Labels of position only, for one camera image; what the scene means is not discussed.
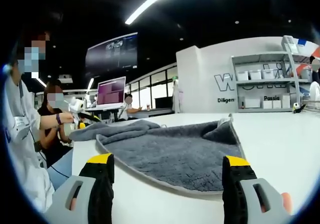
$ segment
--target wristwatch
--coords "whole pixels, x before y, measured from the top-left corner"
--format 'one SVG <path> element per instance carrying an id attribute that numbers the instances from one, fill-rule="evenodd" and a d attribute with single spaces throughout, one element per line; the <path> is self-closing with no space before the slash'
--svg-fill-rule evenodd
<path id="1" fill-rule="evenodd" d="M 59 114 L 55 115 L 55 118 L 56 118 L 58 124 L 62 125 L 61 120 L 60 120 L 60 115 Z"/>

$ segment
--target black ceiling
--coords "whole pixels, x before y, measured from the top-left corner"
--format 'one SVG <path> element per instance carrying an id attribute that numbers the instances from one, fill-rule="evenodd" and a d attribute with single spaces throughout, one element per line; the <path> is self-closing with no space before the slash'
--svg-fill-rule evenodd
<path id="1" fill-rule="evenodd" d="M 39 75 L 46 82 L 48 75 L 71 74 L 74 84 L 65 89 L 87 87 L 84 59 L 89 47 L 133 32 L 139 33 L 138 69 L 101 79 L 125 74 L 128 81 L 134 80 L 174 63 L 177 51 L 193 45 L 201 48 L 235 39 L 283 35 L 313 40 L 311 18 L 299 9 L 302 4 L 295 6 L 292 0 L 160 0 L 130 26 L 126 19 L 145 0 L 42 1 L 47 9 L 63 13 L 63 21 L 52 33 Z M 43 90 L 29 75 L 23 80 L 29 90 Z"/>

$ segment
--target gray towel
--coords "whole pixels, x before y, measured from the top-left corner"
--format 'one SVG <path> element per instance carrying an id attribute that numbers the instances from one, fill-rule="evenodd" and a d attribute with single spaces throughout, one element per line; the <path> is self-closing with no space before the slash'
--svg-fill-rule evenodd
<path id="1" fill-rule="evenodd" d="M 157 183 L 187 192 L 221 191 L 222 159 L 241 157 L 231 123 L 160 128 L 144 120 L 127 126 L 97 123 L 70 139 L 97 142 L 117 160 Z"/>

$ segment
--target cable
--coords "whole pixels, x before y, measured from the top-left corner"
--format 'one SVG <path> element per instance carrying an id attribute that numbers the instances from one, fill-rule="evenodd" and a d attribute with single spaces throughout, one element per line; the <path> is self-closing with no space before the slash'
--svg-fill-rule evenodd
<path id="1" fill-rule="evenodd" d="M 34 139 L 34 136 L 32 135 L 31 130 L 29 130 L 29 131 L 30 131 L 30 134 L 31 134 L 31 136 L 32 136 L 33 142 L 35 143 L 36 141 L 35 141 L 35 139 Z M 42 156 L 42 158 L 43 158 L 45 161 L 47 161 L 47 160 L 45 159 L 45 157 L 41 154 L 40 151 L 39 151 L 39 154 Z M 51 168 L 52 168 L 53 170 L 55 170 L 57 173 L 59 173 L 60 175 L 63 175 L 64 177 L 66 177 L 66 178 L 69 178 L 69 177 L 70 177 L 70 176 L 67 176 L 67 175 L 65 175 L 65 174 L 62 174 L 60 171 L 56 170 L 53 166 L 51 166 Z"/>

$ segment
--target wall-mounted screen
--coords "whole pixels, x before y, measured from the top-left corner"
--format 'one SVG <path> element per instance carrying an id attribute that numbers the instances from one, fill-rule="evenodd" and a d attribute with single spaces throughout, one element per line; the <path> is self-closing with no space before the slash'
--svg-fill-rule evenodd
<path id="1" fill-rule="evenodd" d="M 137 68 L 137 38 L 137 33 L 133 33 L 89 48 L 85 58 L 86 77 Z"/>

